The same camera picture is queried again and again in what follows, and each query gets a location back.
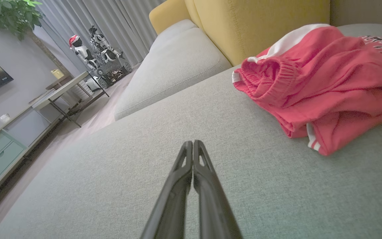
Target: gray curtain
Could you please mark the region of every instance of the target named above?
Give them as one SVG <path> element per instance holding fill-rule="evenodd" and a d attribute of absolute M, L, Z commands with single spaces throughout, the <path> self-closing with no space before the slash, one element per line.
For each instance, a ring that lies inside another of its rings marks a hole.
<path fill-rule="evenodd" d="M 131 65 L 141 62 L 154 42 L 148 14 L 165 0 L 42 0 L 43 28 L 79 70 L 83 63 L 70 50 L 71 36 L 79 35 L 89 45 L 91 25 L 103 33 L 112 47 L 125 52 Z"/>

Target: tree trunk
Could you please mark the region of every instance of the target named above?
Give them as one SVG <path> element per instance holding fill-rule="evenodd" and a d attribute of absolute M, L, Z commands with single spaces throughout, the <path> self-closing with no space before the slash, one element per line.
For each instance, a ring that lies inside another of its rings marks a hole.
<path fill-rule="evenodd" d="M 70 72 L 64 67 L 64 65 L 57 59 L 57 57 L 54 56 L 54 54 L 48 49 L 48 47 L 45 46 L 45 44 L 33 33 L 33 31 L 27 31 L 27 35 L 32 38 L 33 42 L 35 42 L 36 45 L 38 45 L 39 48 L 48 56 L 49 59 L 51 59 L 54 64 L 56 64 L 57 68 L 61 70 L 62 73 L 65 75 L 72 75 Z"/>

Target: red hat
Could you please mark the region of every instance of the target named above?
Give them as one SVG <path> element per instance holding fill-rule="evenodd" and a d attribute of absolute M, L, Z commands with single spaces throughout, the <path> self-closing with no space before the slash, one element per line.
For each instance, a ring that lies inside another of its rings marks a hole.
<path fill-rule="evenodd" d="M 78 35 L 74 35 L 74 36 L 72 36 L 72 37 L 69 39 L 69 45 L 70 45 L 70 48 L 72 48 L 72 44 L 73 44 L 74 42 L 76 42 L 78 39 L 79 39 L 79 36 L 78 36 Z"/>

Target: folded red garment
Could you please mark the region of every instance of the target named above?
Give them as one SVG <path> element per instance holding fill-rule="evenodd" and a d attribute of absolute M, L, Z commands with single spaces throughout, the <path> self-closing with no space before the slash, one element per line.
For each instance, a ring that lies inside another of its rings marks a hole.
<path fill-rule="evenodd" d="M 290 138 L 329 155 L 382 123 L 382 38 L 327 24 L 294 30 L 232 74 Z"/>

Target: floor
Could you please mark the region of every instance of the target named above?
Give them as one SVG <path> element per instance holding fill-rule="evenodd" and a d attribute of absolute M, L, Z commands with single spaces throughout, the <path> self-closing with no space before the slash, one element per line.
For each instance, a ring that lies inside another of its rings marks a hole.
<path fill-rule="evenodd" d="M 129 84 L 135 71 L 106 90 L 110 97 L 102 96 L 80 114 L 77 122 L 82 126 L 81 128 L 65 120 L 55 127 L 36 149 L 23 160 L 20 166 L 0 187 L 0 223 L 15 201 L 56 151 L 61 150 L 67 143 L 71 144 L 115 121 L 115 104 Z"/>

